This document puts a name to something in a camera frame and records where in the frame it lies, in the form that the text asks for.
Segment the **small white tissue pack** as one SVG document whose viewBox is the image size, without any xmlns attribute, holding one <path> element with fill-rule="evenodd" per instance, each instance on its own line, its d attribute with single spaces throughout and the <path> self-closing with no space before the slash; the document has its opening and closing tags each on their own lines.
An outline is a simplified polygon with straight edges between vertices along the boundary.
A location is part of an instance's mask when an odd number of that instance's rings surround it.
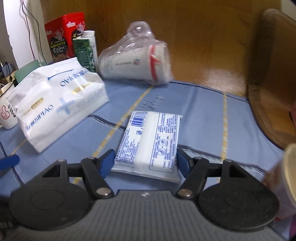
<svg viewBox="0 0 296 241">
<path fill-rule="evenodd" d="M 179 114 L 133 111 L 112 171 L 180 183 L 176 155 L 181 119 Z"/>
</svg>

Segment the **red snack tin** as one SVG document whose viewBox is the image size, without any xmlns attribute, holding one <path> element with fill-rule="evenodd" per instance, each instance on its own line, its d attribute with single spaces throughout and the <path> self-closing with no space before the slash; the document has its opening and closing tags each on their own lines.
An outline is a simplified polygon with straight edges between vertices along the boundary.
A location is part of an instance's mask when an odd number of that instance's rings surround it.
<svg viewBox="0 0 296 241">
<path fill-rule="evenodd" d="M 63 15 L 45 24 L 46 36 L 53 62 L 63 61 L 75 56 L 73 39 L 85 30 L 83 12 Z"/>
</svg>

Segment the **bagged paper cups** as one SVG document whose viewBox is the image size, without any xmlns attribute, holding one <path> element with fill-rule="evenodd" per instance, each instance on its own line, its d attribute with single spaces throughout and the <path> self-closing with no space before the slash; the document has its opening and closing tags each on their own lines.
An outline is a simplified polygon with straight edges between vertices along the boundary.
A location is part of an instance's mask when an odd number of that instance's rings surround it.
<svg viewBox="0 0 296 241">
<path fill-rule="evenodd" d="M 174 79 L 167 43 L 157 40 L 144 21 L 131 23 L 124 37 L 102 51 L 98 72 L 104 79 L 144 80 L 152 85 Z"/>
</svg>

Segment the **white enamel mug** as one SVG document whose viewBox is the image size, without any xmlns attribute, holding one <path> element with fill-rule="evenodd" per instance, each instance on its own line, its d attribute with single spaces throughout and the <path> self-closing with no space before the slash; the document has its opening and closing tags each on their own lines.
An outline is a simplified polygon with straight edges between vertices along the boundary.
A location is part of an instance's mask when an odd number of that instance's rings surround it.
<svg viewBox="0 0 296 241">
<path fill-rule="evenodd" d="M 1 88 L 1 100 L 0 100 L 0 113 L 1 113 L 1 125 L 6 129 L 10 130 L 18 124 L 16 117 L 16 109 L 8 101 L 8 95 L 13 91 L 14 84 L 12 82 L 6 84 Z"/>
</svg>

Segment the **large white tissue pack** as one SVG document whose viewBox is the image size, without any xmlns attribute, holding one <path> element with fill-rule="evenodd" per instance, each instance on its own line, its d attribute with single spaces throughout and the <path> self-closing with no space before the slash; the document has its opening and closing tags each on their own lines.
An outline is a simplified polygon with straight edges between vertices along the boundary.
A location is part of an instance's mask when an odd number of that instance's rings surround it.
<svg viewBox="0 0 296 241">
<path fill-rule="evenodd" d="M 104 81 L 76 57 L 35 69 L 7 99 L 38 153 L 109 101 Z"/>
</svg>

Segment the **green drink carton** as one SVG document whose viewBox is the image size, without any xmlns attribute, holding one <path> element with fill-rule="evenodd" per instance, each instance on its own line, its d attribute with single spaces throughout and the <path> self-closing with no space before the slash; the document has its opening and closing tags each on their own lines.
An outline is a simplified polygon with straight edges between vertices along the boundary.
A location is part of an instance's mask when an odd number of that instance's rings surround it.
<svg viewBox="0 0 296 241">
<path fill-rule="evenodd" d="M 85 30 L 83 34 L 73 40 L 75 56 L 80 65 L 91 72 L 97 72 L 97 47 L 94 30 Z"/>
</svg>

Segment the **round red-label tub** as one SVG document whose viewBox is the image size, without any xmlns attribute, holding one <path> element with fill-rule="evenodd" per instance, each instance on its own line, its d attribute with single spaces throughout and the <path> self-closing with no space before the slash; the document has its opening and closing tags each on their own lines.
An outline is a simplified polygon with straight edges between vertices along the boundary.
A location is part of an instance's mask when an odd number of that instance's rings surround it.
<svg viewBox="0 0 296 241">
<path fill-rule="evenodd" d="M 266 173 L 262 183 L 280 202 L 278 219 L 295 215 L 295 144 L 287 146 L 283 158 Z"/>
</svg>

